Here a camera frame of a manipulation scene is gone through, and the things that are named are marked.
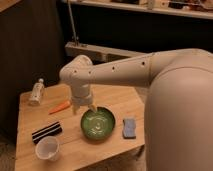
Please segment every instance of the white cup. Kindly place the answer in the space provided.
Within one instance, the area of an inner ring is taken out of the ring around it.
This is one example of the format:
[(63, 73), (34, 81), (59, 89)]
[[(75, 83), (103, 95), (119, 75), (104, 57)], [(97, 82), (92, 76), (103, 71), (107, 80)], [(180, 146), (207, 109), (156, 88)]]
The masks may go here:
[(59, 158), (59, 142), (54, 136), (42, 138), (35, 148), (39, 159), (56, 161)]

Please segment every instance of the bottle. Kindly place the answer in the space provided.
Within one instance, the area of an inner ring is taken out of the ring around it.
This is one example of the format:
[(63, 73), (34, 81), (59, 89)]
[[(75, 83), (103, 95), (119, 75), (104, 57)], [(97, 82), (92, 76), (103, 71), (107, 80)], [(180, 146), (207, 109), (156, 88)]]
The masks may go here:
[(38, 106), (41, 104), (41, 100), (44, 93), (44, 80), (40, 78), (37, 83), (34, 84), (32, 93), (29, 98), (30, 106)]

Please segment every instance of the carrot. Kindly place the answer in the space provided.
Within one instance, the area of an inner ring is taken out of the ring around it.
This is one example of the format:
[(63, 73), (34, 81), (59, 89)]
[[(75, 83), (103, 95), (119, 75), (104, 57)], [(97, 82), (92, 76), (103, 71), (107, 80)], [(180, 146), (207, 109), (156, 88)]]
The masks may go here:
[(61, 110), (64, 110), (64, 109), (70, 107), (70, 105), (71, 105), (71, 102), (69, 100), (66, 100), (65, 102), (62, 102), (58, 106), (51, 109), (49, 111), (49, 114), (53, 114), (53, 113), (59, 112)]

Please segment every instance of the wooden tabletop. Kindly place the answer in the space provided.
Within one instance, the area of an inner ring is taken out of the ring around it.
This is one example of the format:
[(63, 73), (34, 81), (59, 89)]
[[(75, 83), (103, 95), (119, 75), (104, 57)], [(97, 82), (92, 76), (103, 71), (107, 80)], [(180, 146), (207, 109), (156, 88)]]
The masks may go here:
[(0, 0), (0, 12), (15, 5), (19, 1), (21, 1), (21, 0)]
[[(93, 85), (94, 100), (98, 106), (113, 112), (116, 126), (112, 135), (103, 142), (93, 142), (84, 137), (80, 120), (87, 107), (81, 107), (77, 114), (72, 106), (49, 115), (48, 111), (70, 98), (69, 87), (60, 84), (45, 88), (40, 106), (28, 105), (30, 92), (21, 94), (18, 120), (16, 171), (70, 171), (91, 165), (117, 154), (144, 145), (144, 104), (133, 87)], [(122, 137), (123, 119), (136, 120), (136, 139)], [(60, 142), (60, 158), (56, 162), (39, 160), (31, 134), (51, 123), (59, 121), (63, 132), (56, 135)]]

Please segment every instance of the bowl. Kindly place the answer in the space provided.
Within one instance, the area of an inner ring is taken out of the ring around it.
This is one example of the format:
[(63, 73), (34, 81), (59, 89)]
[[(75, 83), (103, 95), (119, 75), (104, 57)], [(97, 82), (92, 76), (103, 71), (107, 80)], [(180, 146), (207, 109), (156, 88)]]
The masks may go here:
[(81, 129), (91, 140), (104, 140), (109, 137), (115, 127), (113, 113), (104, 107), (97, 107), (97, 111), (88, 110), (81, 118)]

